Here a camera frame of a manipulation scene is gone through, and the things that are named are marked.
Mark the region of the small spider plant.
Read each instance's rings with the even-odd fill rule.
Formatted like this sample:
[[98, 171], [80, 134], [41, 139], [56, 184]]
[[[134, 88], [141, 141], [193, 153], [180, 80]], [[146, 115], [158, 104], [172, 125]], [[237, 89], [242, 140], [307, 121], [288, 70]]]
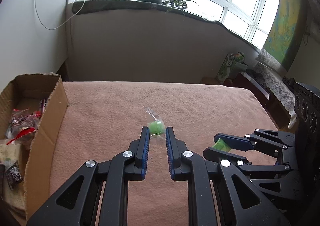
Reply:
[[185, 15], [185, 11], [188, 9], [187, 2], [193, 2], [193, 0], [166, 0], [162, 2], [163, 6], [167, 7], [167, 12], [179, 10]]

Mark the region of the red clear date packet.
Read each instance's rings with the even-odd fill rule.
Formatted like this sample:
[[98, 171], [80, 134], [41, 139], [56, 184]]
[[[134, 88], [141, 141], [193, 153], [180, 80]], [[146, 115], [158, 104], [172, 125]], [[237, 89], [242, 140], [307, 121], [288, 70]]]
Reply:
[[24, 145], [29, 150], [33, 141], [36, 129], [34, 127], [14, 127], [8, 128], [5, 136], [6, 145]]
[[34, 127], [35, 129], [37, 129], [41, 116], [42, 115], [40, 115], [39, 111], [34, 111], [30, 114], [29, 109], [14, 109], [11, 114], [8, 128]]

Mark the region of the dark side table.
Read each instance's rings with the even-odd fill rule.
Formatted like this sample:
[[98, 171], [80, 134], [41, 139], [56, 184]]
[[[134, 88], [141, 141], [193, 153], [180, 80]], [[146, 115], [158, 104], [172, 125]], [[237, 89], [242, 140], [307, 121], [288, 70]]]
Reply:
[[263, 88], [254, 79], [248, 78], [247, 73], [238, 73], [232, 80], [232, 86], [244, 88], [253, 93], [259, 103], [264, 107], [276, 127], [287, 129], [290, 122], [290, 115], [276, 96], [268, 89]]

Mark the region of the white lace cloth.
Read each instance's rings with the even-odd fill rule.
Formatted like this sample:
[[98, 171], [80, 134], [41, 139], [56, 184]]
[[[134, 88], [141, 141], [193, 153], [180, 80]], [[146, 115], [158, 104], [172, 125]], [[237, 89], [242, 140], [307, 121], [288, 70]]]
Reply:
[[287, 125], [289, 129], [293, 128], [297, 121], [295, 113], [295, 97], [294, 93], [283, 82], [284, 75], [287, 71], [281, 64], [262, 48], [255, 59], [257, 61], [254, 66], [254, 71], [262, 74], [265, 84], [270, 91], [275, 95], [278, 101], [286, 109], [290, 116], [290, 121]]

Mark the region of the green printed carton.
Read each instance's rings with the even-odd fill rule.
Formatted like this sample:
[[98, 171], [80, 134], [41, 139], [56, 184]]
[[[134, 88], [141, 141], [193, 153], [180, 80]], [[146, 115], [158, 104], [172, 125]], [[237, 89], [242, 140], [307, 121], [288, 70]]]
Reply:
[[216, 80], [223, 84], [228, 78], [234, 79], [237, 74], [246, 71], [245, 55], [242, 52], [227, 54], [217, 75]]

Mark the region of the Snickers bar English text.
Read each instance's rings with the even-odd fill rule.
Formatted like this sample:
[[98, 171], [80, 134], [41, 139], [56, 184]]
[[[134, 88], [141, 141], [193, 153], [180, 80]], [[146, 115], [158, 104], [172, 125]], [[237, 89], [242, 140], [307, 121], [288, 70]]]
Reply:
[[40, 101], [40, 107], [39, 107], [39, 112], [40, 112], [40, 115], [43, 115], [45, 109], [46, 109], [46, 106], [49, 102], [49, 99], [42, 99]]

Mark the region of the clear wrapper green candy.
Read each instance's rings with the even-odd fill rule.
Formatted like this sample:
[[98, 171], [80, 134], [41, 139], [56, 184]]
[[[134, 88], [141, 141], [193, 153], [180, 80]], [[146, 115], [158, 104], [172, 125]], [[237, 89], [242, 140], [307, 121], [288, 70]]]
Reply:
[[164, 139], [165, 124], [161, 116], [149, 107], [144, 107], [147, 115], [147, 126], [150, 131], [150, 137], [155, 139]]

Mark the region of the clear packet of crackers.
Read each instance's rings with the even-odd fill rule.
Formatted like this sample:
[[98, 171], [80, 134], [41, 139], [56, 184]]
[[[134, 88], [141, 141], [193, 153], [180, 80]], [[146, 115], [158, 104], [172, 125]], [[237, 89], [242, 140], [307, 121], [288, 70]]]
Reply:
[[27, 152], [22, 144], [8, 144], [1, 140], [1, 164], [5, 166], [3, 199], [16, 212], [25, 215], [24, 170]]

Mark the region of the yellow blue map poster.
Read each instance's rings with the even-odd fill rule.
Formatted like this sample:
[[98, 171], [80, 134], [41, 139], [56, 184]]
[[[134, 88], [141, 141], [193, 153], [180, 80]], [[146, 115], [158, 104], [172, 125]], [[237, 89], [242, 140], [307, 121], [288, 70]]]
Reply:
[[279, 0], [276, 16], [263, 46], [266, 64], [280, 74], [289, 71], [306, 28], [307, 0]]

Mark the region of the black small snack packet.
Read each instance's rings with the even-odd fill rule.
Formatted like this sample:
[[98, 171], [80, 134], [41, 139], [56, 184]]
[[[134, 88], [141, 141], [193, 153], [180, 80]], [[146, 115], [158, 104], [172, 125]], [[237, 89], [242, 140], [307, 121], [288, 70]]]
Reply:
[[16, 185], [23, 182], [23, 177], [22, 177], [20, 167], [19, 167], [17, 160], [11, 167], [9, 167], [6, 170], [5, 177], [7, 179], [8, 186], [11, 190], [13, 190]]

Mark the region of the brown cardboard box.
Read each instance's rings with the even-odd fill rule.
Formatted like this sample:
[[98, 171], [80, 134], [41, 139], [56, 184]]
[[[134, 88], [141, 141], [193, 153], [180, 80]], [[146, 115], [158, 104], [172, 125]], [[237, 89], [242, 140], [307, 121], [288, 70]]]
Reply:
[[40, 118], [31, 147], [27, 152], [24, 170], [25, 215], [13, 210], [3, 199], [5, 166], [1, 164], [1, 199], [9, 208], [9, 214], [19, 222], [26, 222], [49, 197], [50, 172], [53, 153], [68, 99], [62, 78], [57, 74], [25, 74], [16, 76], [1, 92], [1, 140], [9, 126], [14, 109], [39, 111], [40, 101], [49, 99]]

